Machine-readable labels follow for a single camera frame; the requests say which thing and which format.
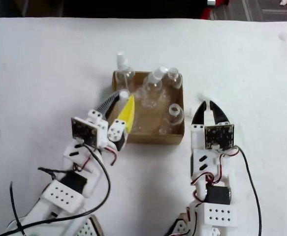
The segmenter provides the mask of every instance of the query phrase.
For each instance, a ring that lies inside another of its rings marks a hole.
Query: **black circuit board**
[[[72,136],[74,139],[80,138],[84,143],[96,148],[97,147],[97,129],[87,125],[79,120],[71,118]]]
[[[220,145],[223,150],[234,145],[234,124],[205,126],[206,149],[212,149],[212,145]]]

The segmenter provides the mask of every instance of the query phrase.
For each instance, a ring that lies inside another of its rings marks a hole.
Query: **white tabletop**
[[[37,201],[62,167],[70,118],[107,94],[123,50],[135,70],[177,67],[185,107],[199,93],[235,123],[259,195],[263,236],[287,235],[287,23],[200,20],[0,19],[0,233]],[[128,144],[96,212],[106,236],[160,236],[192,201],[190,119],[179,146]],[[234,158],[238,235],[257,235],[257,209],[243,159]],[[91,205],[101,200],[105,180]]]

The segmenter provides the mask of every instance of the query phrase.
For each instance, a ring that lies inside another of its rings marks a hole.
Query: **cardboard box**
[[[136,89],[142,86],[143,80],[150,72],[142,72],[136,71],[134,76],[134,84]],[[113,73],[113,80],[112,80],[112,88],[113,91],[116,91],[116,80],[115,80],[115,72]],[[183,101],[183,86],[180,88],[178,99],[176,101],[178,105],[184,110],[184,101]],[[113,112],[111,116],[114,116],[113,119],[116,117],[116,113]],[[165,145],[177,145],[179,144],[184,136],[185,133],[185,123],[184,121],[179,128],[178,134],[168,134],[168,135],[161,135],[161,134],[129,134],[128,136],[128,143],[140,143],[140,144],[165,144]]]

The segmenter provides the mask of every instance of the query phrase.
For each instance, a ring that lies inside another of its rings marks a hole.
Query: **robotic arm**
[[[257,193],[243,151],[234,146],[234,125],[224,112],[210,101],[215,125],[204,125],[204,101],[191,123],[191,185],[195,200],[187,207],[187,216],[179,217],[167,236],[236,236],[237,211],[234,192],[232,156],[244,157],[256,198],[261,235],[261,213]]]
[[[118,103],[122,108],[111,126],[107,118]],[[53,181],[46,187],[39,200],[21,222],[17,218],[10,186],[16,225],[12,222],[6,233],[0,236],[101,236],[102,230],[91,215],[107,200],[110,193],[110,179],[104,167],[101,153],[107,150],[114,154],[120,151],[127,141],[134,118],[134,99],[121,90],[112,94],[101,105],[92,109],[86,119],[72,118],[73,140],[64,151],[63,170],[39,168],[52,176]],[[102,175],[108,181],[108,191],[103,201],[95,208],[86,207]]]

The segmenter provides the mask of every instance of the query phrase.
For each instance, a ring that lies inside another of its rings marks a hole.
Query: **clear plastic bottle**
[[[184,111],[176,103],[171,104],[164,114],[159,127],[160,134],[177,134],[180,125],[184,120]]]
[[[146,109],[154,109],[158,106],[162,94],[162,78],[167,73],[165,66],[160,66],[151,72],[143,81],[141,105]]]
[[[182,76],[179,74],[178,69],[170,68],[167,75],[163,78],[164,90],[162,98],[169,104],[177,102],[179,89],[183,83]]]
[[[117,53],[117,71],[115,72],[116,89],[127,89],[134,92],[134,70],[128,65],[128,60],[123,52]]]
[[[167,68],[160,66],[151,72],[143,81],[143,85],[135,92],[136,106],[134,132],[142,134],[158,133],[162,114],[166,104],[162,102],[162,78]]]

